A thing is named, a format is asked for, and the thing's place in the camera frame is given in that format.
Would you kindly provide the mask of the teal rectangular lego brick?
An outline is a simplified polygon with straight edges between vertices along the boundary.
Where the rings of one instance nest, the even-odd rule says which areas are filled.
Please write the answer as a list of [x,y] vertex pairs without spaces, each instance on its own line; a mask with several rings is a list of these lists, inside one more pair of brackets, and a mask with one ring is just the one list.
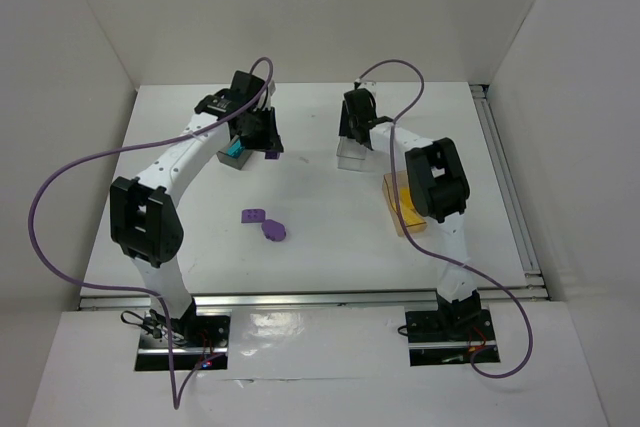
[[227,147],[225,154],[231,158],[239,158],[244,154],[244,152],[245,147],[242,145],[240,140],[237,140]]

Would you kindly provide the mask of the small yellow lego brick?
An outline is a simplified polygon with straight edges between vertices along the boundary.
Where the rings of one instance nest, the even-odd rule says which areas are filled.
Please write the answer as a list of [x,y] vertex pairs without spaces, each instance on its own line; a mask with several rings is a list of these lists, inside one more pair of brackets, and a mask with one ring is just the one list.
[[406,205],[412,204],[411,194],[408,188],[402,188],[399,190],[400,202]]

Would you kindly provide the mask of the long yellow lego plate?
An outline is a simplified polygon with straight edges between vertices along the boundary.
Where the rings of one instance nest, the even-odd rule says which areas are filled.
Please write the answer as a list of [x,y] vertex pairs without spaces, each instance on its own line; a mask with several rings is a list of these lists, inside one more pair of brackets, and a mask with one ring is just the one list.
[[404,224],[408,228],[414,228],[425,224],[425,220],[406,204],[400,203],[399,210]]

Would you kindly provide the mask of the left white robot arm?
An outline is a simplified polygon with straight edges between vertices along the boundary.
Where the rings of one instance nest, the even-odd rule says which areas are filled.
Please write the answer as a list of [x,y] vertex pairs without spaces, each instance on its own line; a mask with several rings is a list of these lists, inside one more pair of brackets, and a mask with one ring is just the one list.
[[271,97],[272,80],[237,71],[231,85],[205,96],[183,130],[184,139],[137,176],[110,186],[110,235],[154,291],[151,316],[188,337],[196,332],[193,296],[178,264],[184,229],[177,207],[209,161],[233,139],[252,151],[282,153]]

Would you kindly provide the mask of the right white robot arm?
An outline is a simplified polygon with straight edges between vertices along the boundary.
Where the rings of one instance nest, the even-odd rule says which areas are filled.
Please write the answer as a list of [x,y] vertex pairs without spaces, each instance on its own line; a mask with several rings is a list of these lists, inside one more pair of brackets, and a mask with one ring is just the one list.
[[441,332],[453,338],[478,318],[481,305],[475,281],[467,270],[464,214],[470,186],[454,141],[433,140],[397,125],[377,113],[375,94],[361,80],[343,94],[339,137],[361,150],[388,156],[390,194],[401,200],[397,174],[406,174],[413,211],[435,223],[443,251],[431,256],[437,267],[436,318]]

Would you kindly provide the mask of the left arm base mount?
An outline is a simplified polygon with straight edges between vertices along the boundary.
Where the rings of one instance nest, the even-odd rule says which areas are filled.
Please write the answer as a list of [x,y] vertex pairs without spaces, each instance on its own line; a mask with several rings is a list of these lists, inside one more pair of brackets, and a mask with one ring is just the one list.
[[[120,314],[122,323],[140,329],[134,370],[161,372],[169,368],[168,332],[150,313],[141,315],[131,310]],[[196,318],[195,331],[173,333],[176,371],[215,371],[228,368],[228,346],[231,317],[228,315]]]

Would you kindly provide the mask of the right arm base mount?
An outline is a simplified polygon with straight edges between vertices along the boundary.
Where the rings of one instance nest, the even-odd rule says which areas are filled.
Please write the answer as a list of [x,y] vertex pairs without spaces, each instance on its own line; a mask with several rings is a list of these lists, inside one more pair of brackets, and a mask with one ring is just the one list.
[[498,363],[499,350],[488,309],[470,324],[446,329],[435,311],[407,311],[397,333],[408,341],[411,367]]

